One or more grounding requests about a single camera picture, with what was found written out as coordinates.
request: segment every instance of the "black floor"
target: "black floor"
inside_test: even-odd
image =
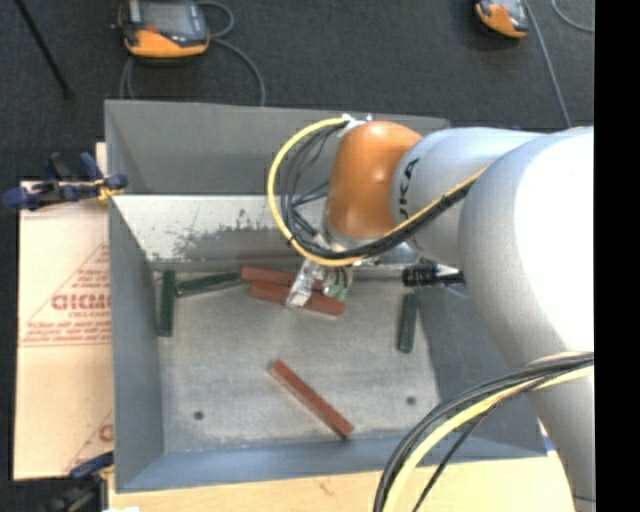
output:
[[[23,1],[75,94],[63,98],[15,0],[4,0],[0,191],[40,175],[53,151],[73,162],[94,148],[104,136],[103,101],[117,97],[127,58],[116,27],[118,0]],[[593,23],[595,0],[557,1],[576,22]],[[492,36],[472,15],[471,0],[224,3],[236,18],[226,39],[261,70],[267,105],[432,115],[454,126],[567,127],[535,34],[521,41]],[[550,0],[529,3],[570,124],[593,124],[595,35],[568,25]],[[207,12],[212,24],[224,25],[222,15]],[[136,68],[133,78],[143,98],[258,101],[249,68],[220,46],[189,67]],[[0,233],[0,511],[31,511],[68,483],[8,482],[17,329],[17,228],[11,212],[0,214]]]

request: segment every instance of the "cable bundle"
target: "cable bundle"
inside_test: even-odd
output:
[[[454,429],[466,429],[442,459],[427,482],[413,511],[417,512],[447,463],[471,432],[502,403],[528,391],[560,384],[593,373],[594,353],[560,355],[532,363],[501,378],[481,384],[440,404],[420,421],[398,445],[385,467],[373,512],[390,512],[398,501],[411,472],[425,455]]]
[[[434,220],[447,208],[463,199],[471,185],[484,172],[484,169],[481,169],[377,240],[355,249],[333,251],[313,240],[317,235],[317,231],[311,227],[309,222],[297,210],[297,206],[304,202],[309,202],[311,194],[317,192],[316,188],[300,196],[297,201],[294,201],[293,198],[297,191],[300,176],[316,161],[327,138],[348,124],[349,120],[342,117],[326,119],[307,126],[296,133],[276,155],[267,180],[267,199],[273,218],[282,234],[302,256],[328,267],[351,265],[357,261],[373,258],[393,249],[409,239],[418,229]],[[306,137],[309,138],[302,143],[286,165],[283,165],[292,148]],[[314,149],[316,153],[309,159],[309,155]],[[278,176],[280,176],[280,210],[278,210],[275,198],[275,184]]]

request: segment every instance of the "yellow cable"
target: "yellow cable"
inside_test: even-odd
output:
[[[323,258],[321,256],[317,256],[313,253],[310,253],[304,247],[302,247],[296,240],[293,239],[293,234],[291,233],[289,228],[287,228],[287,225],[285,224],[282,218],[282,214],[278,210],[276,197],[275,197],[275,182],[276,182],[276,176],[278,175],[278,171],[280,169],[280,165],[282,164],[282,161],[286,157],[287,153],[291,150],[291,148],[293,148],[293,146],[295,146],[303,138],[305,138],[306,136],[310,135],[313,132],[321,130],[322,128],[325,128],[327,126],[334,126],[344,122],[345,122],[345,118],[343,117],[325,119],[323,121],[319,121],[317,123],[309,125],[306,128],[303,128],[302,130],[300,130],[298,133],[296,133],[284,144],[284,146],[282,146],[280,151],[278,151],[278,153],[276,154],[273,160],[273,163],[271,164],[271,168],[269,169],[269,176],[267,180],[267,200],[269,202],[269,208],[271,209],[271,214],[273,215],[275,223],[278,226],[278,229],[280,230],[280,232],[284,235],[284,237],[288,241],[290,241],[291,245],[295,248],[296,251],[298,251],[299,254],[301,254],[302,256],[304,256],[305,258],[311,261],[314,261],[315,263],[318,263],[319,265],[324,265],[326,267],[343,267],[346,265],[351,265],[353,263],[356,263],[357,261],[364,259],[365,257],[352,256],[349,258],[328,259],[328,258]],[[481,169],[477,173],[473,174],[472,176],[464,180],[462,183],[459,183],[458,185],[456,185],[455,187],[447,191],[447,193],[444,194],[444,198],[451,197],[453,194],[457,193],[460,189],[468,186],[470,183],[473,183],[475,180],[477,180],[480,177],[480,175],[485,171],[485,169]],[[418,217],[428,213],[430,210],[435,208],[440,203],[440,201],[441,201],[441,198],[438,198],[432,201],[431,204],[429,204],[419,212],[415,213],[414,215],[409,217],[407,220],[398,224],[392,230],[388,231],[384,236],[389,236],[402,231],[407,225],[415,221]]]
[[[567,372],[564,375],[560,375],[554,379],[544,382],[539,386],[534,387],[534,390],[543,389],[548,386],[553,386],[555,384],[560,384],[561,382],[566,382],[569,380],[577,379],[579,377],[584,377],[586,375],[590,375],[593,373],[593,366],[588,366],[586,368],[579,368],[577,370],[573,370],[571,372]],[[462,410],[455,416],[452,416],[450,419],[442,423],[439,427],[437,427],[431,434],[429,434],[424,440],[420,442],[418,447],[411,453],[411,455],[407,458],[404,465],[398,472],[395,480],[393,481],[391,488],[389,489],[389,494],[384,504],[384,508],[382,512],[390,512],[395,509],[398,499],[400,498],[400,493],[404,489],[407,484],[407,480],[411,472],[420,464],[420,461],[424,459],[425,455],[436,445],[438,444],[447,434],[458,428],[460,425],[463,425],[469,420],[472,420],[476,416],[486,412],[495,404],[504,400],[518,391],[526,388],[531,384],[530,381],[524,382],[522,384],[514,385],[508,389],[498,391],[493,395],[477,402],[470,407]]]
[[[280,151],[278,151],[278,153],[276,154],[276,157],[274,158],[273,163],[271,164],[271,169],[269,170],[269,177],[267,180],[267,200],[269,201],[269,208],[271,209],[271,215],[273,215],[273,219],[275,220],[276,225],[278,226],[278,229],[280,230],[280,232],[284,235],[284,237],[287,240],[291,242],[291,245],[295,248],[296,251],[298,251],[299,254],[301,254],[302,256],[304,256],[305,258],[311,261],[318,263],[319,265],[324,265],[327,267],[342,267],[344,265],[350,265],[351,263],[355,263],[361,258],[354,257],[354,258],[343,258],[341,260],[330,260],[330,259],[322,258],[320,256],[316,256],[315,254],[312,254],[307,250],[305,250],[304,247],[302,247],[296,240],[293,239],[293,234],[291,233],[291,231],[289,231],[289,228],[287,228],[287,225],[285,224],[284,220],[282,219],[282,215],[278,210],[278,205],[276,203],[276,197],[275,197],[275,182],[276,182],[276,176],[278,174],[280,165],[282,164],[284,157],[287,155],[287,153],[291,150],[293,146],[295,146],[300,140],[305,138],[307,135],[315,131],[321,130],[322,128],[325,128],[327,126],[334,126],[344,122],[345,122],[345,119],[342,117],[325,119],[324,121],[319,121],[317,123],[309,125],[306,128],[303,128],[302,130],[300,130],[298,133],[296,133],[284,144],[284,146],[282,146]]]

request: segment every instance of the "orange device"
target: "orange device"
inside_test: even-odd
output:
[[[480,20],[490,29],[513,39],[527,35],[529,23],[521,0],[474,0]]]
[[[142,59],[179,60],[209,46],[204,14],[191,0],[128,0],[118,22],[127,50]]]

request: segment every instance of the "black cable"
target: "black cable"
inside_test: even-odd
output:
[[[323,197],[325,197],[327,195],[326,192],[322,193],[322,194],[316,194],[315,196],[313,196],[312,199],[309,199],[309,196],[312,196],[312,194],[314,194],[315,192],[317,192],[318,190],[326,187],[329,185],[329,181],[323,181],[322,183],[319,183],[318,185],[316,185],[315,187],[313,187],[312,189],[307,190],[305,193],[300,194],[298,196],[298,198],[293,201],[293,205],[294,206],[300,206],[306,203],[310,203],[312,201],[316,201],[318,199],[321,199]]]
[[[303,173],[317,161],[327,139],[342,127],[343,125],[330,126],[308,137],[302,143],[300,149],[296,151],[292,158],[287,161],[287,164],[283,166],[279,176],[280,209],[282,211],[283,221],[296,240],[304,240],[305,245],[310,245],[318,250],[320,250],[321,247],[312,240],[306,240],[296,227],[297,225],[310,226],[310,223],[306,222],[304,216],[297,210],[296,207],[298,205],[295,204],[294,197]],[[325,182],[318,185],[318,187],[314,187],[311,191],[305,192],[304,196],[308,197],[308,194],[323,186],[325,186]],[[304,229],[304,231],[312,237],[317,234],[317,230],[315,229]]]
[[[455,453],[462,446],[462,444],[465,442],[465,440],[473,433],[473,431],[482,422],[484,422],[484,420],[486,420],[489,416],[491,416],[491,414],[494,411],[496,411],[506,401],[513,401],[513,400],[517,399],[518,397],[522,396],[524,393],[527,393],[528,391],[531,391],[533,388],[544,384],[544,382],[549,381],[551,379],[555,379],[559,375],[562,375],[564,373],[568,373],[570,371],[572,371],[572,370],[565,370],[564,372],[556,372],[556,373],[552,373],[551,375],[548,375],[546,377],[541,377],[539,379],[536,379],[535,381],[531,382],[528,386],[526,386],[523,389],[517,391],[516,393],[514,393],[513,395],[511,395],[507,399],[503,399],[500,402],[494,404],[490,409],[488,409],[485,412],[483,412],[482,414],[478,415],[476,418],[473,418],[472,420],[470,420],[467,423],[467,428],[465,428],[462,431],[462,433],[458,436],[458,439],[456,439],[456,442],[451,446],[451,448],[449,448],[449,450],[447,451],[445,456],[440,461],[440,464],[438,464],[438,467],[436,468],[435,472],[433,473],[433,475],[431,475],[431,478],[429,479],[429,481],[425,485],[424,489],[422,490],[422,493],[420,494],[420,497],[418,498],[418,501],[416,502],[412,512],[418,512],[418,510],[420,509],[420,507],[424,503],[424,500],[427,498],[427,496],[431,492],[431,489],[433,489],[433,487],[435,486],[436,482],[439,480],[439,478],[444,473],[444,470],[447,467],[447,464],[449,464],[449,461],[451,460],[451,458],[455,455]]]
[[[469,183],[466,187],[459,189],[455,194],[447,197],[442,197],[433,209],[425,212],[424,214],[407,224],[407,226],[402,231],[391,233],[373,242],[356,247],[355,249],[347,249],[344,251],[330,251],[322,247],[318,247],[317,245],[306,243],[303,239],[298,239],[293,231],[292,233],[294,234],[294,238],[296,238],[296,241],[299,242],[305,250],[323,258],[372,258],[400,245],[402,242],[406,241],[413,234],[415,234],[415,232],[418,231],[418,229],[424,226],[427,222],[435,220],[436,217],[438,217],[448,208],[462,200],[467,195],[469,189],[471,188],[471,185],[472,183]]]
[[[304,166],[308,154],[312,151],[317,142],[325,136],[328,130],[320,130],[314,133],[311,137],[307,138],[300,149],[294,153],[291,159],[287,162],[279,175],[279,189],[280,189],[280,210],[285,224],[289,227],[292,233],[295,233],[293,228],[293,213],[289,206],[292,201],[294,190],[290,185],[290,179],[292,175],[300,172],[300,168]]]
[[[220,2],[214,2],[213,0],[201,0],[197,2],[197,4],[200,7],[216,7],[217,9],[220,9],[221,11],[223,11],[227,16],[228,21],[227,21],[226,27],[224,27],[222,30],[219,30],[218,32],[211,33],[209,36],[211,37],[211,39],[218,39],[220,37],[226,36],[236,26],[236,19],[235,19],[235,16],[233,15],[233,11],[229,9],[226,5],[221,4]]]
[[[69,99],[73,97],[73,90],[71,89],[71,87],[69,87],[69,84],[65,80],[62,74],[62,71],[60,71],[60,67],[58,66],[58,63],[56,62],[56,60],[53,58],[53,55],[49,51],[49,47],[47,46],[47,43],[42,37],[40,30],[38,30],[38,26],[36,25],[36,22],[33,20],[33,17],[31,16],[29,9],[27,9],[27,6],[24,4],[22,0],[14,0],[14,2],[16,4],[16,7],[18,7],[18,9],[20,10],[20,14],[22,14],[22,18],[27,24],[27,27],[29,27],[29,30],[31,31],[31,35],[36,40],[36,44],[38,45],[38,48],[40,48],[42,55],[47,61],[47,64],[49,65],[49,69],[51,69],[51,72],[53,73],[53,76],[58,82],[60,89],[62,89],[62,96],[65,99]]]
[[[524,368],[507,373],[502,377],[489,380],[436,406],[407,433],[392,453],[378,484],[373,511],[382,511],[388,490],[395,479],[395,476],[411,452],[412,447],[430,425],[445,417],[450,412],[464,408],[469,402],[481,400],[491,394],[507,389],[511,386],[530,381],[534,378],[550,376],[553,372],[575,370],[580,366],[591,365],[593,362],[594,354],[593,352],[589,352],[585,354],[566,356],[549,362],[531,364]]]
[[[553,70],[551,57],[549,57],[549,52],[547,51],[547,46],[544,43],[544,38],[542,37],[542,33],[538,28],[538,22],[536,21],[536,18],[533,15],[533,11],[531,10],[531,7],[529,7],[529,2],[527,0],[522,0],[522,4],[527,9],[527,13],[529,14],[529,19],[531,20],[531,26],[533,27],[533,31],[535,32],[536,37],[538,39],[538,43],[540,44],[540,48],[542,49],[544,63],[547,66],[547,70],[549,71],[549,76],[551,77],[551,85],[553,86],[553,91],[556,95],[556,99],[558,100],[558,105],[560,106],[560,110],[562,111],[562,117],[564,117],[564,121],[567,124],[567,128],[571,128],[572,127],[571,118],[569,117],[569,113],[567,112],[567,107],[564,103],[564,99],[562,98],[562,92],[560,91],[558,80],[556,79],[556,73]]]
[[[343,288],[349,287],[349,277],[347,276],[347,269],[344,267],[338,267],[340,269],[340,274],[342,275]]]
[[[131,77],[135,64],[136,58],[134,56],[130,56],[127,59],[127,62],[125,62],[124,67],[122,68],[119,87],[120,99],[125,99],[127,97],[130,99],[136,99],[136,95],[133,91],[133,79]]]
[[[231,52],[233,52],[236,55],[238,55],[242,60],[244,60],[247,63],[249,68],[251,68],[251,71],[253,72],[253,74],[255,75],[256,79],[258,80],[258,87],[260,88],[260,101],[259,101],[258,105],[261,106],[261,107],[264,107],[265,104],[266,104],[266,101],[267,101],[267,91],[266,91],[266,88],[265,88],[265,85],[264,85],[264,79],[262,78],[262,74],[260,73],[260,70],[255,65],[255,63],[240,48],[238,48],[237,46],[232,45],[228,41],[225,41],[224,39],[214,39],[214,41],[217,44],[219,44],[220,46],[222,46],[222,47],[226,48],[227,50],[230,50]]]
[[[573,27],[573,28],[575,28],[577,30],[582,30],[583,32],[589,32],[590,34],[592,34],[592,33],[594,33],[596,31],[595,27],[587,27],[586,25],[581,25],[580,23],[576,23],[571,18],[569,18],[569,16],[567,16],[565,13],[563,13],[560,10],[556,0],[550,0],[550,3],[551,3],[551,8],[553,9],[553,11],[558,15],[558,17],[562,21],[564,21],[570,27]]]
[[[467,425],[467,428],[464,429],[464,431],[458,436],[458,439],[456,439],[456,442],[451,446],[451,448],[449,448],[449,451],[442,458],[442,460],[440,461],[440,464],[438,464],[438,467],[434,471],[433,475],[431,475],[431,478],[427,482],[427,485],[425,485],[424,489],[422,490],[422,493],[420,494],[420,497],[418,498],[418,501],[413,507],[412,512],[418,512],[418,510],[424,503],[424,500],[427,499],[427,496],[431,492],[431,489],[433,489],[438,479],[442,476],[442,473],[444,473],[444,470],[447,467],[447,464],[449,464],[449,461],[451,460],[453,455],[458,451],[458,448],[462,446],[462,443],[465,442],[465,440],[471,435],[471,433],[476,429],[476,427],[480,425],[480,423],[482,423],[486,418],[489,417],[490,412],[491,412],[491,409],[484,412],[477,418],[474,418],[474,420],[469,422],[469,424]]]

